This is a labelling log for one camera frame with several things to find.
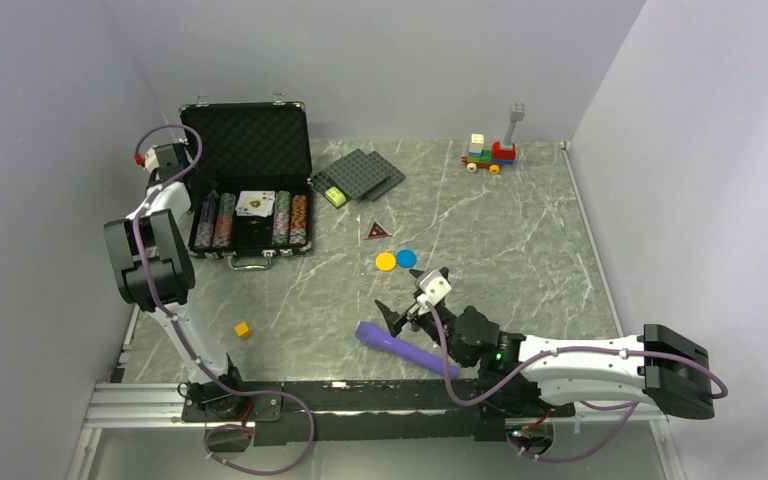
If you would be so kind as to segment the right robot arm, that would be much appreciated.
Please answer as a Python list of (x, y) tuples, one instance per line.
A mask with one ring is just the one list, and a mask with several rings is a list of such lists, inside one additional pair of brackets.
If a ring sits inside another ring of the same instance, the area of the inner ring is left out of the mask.
[(664, 325), (598, 340), (508, 332), (472, 305), (459, 314), (448, 308), (448, 268), (411, 274), (415, 292), (405, 310), (375, 305), (391, 340), (412, 329), (440, 348), (439, 355), (419, 351), (409, 358), (442, 376), (459, 406), (527, 417), (574, 404), (595, 410), (645, 404), (667, 416), (709, 420), (715, 401), (729, 393), (710, 368), (708, 350)]

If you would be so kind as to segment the red tan poker chip stack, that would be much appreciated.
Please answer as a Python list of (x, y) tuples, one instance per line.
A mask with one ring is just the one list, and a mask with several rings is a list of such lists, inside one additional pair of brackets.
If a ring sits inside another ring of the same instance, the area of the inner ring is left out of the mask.
[(220, 214), (217, 216), (212, 238), (213, 248), (225, 248), (230, 245), (233, 220), (233, 214)]

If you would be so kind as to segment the red triangular dealer token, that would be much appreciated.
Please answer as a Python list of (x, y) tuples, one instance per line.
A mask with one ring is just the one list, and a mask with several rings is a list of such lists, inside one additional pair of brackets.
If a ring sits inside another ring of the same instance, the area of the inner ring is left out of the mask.
[(373, 221), (370, 225), (366, 239), (374, 240), (374, 239), (388, 238), (391, 236), (392, 234), (387, 229), (385, 229), (379, 222)]

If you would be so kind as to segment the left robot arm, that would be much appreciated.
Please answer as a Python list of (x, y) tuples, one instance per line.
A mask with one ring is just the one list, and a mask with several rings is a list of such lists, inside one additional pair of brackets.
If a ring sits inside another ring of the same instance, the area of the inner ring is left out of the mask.
[(178, 227), (191, 209), (197, 183), (184, 178), (163, 185), (188, 166), (186, 148), (181, 143), (153, 146), (138, 164), (150, 173), (146, 198), (128, 216), (103, 226), (117, 289), (126, 303), (160, 324), (182, 357), (187, 382), (179, 394), (186, 404), (218, 419), (239, 419), (248, 394), (192, 298), (196, 276)]

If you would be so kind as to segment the blue round disc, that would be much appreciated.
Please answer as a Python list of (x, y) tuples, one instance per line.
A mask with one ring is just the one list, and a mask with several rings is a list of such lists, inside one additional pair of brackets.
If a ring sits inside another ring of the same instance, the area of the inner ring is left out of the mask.
[(410, 249), (402, 249), (396, 254), (396, 263), (401, 268), (413, 268), (418, 262), (417, 254)]

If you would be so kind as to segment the yellow round disc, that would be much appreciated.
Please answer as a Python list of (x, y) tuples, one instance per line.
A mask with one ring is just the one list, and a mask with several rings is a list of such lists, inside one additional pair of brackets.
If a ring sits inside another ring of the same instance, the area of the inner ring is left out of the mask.
[(390, 252), (382, 252), (376, 256), (375, 266), (380, 271), (389, 272), (397, 266), (397, 259)]

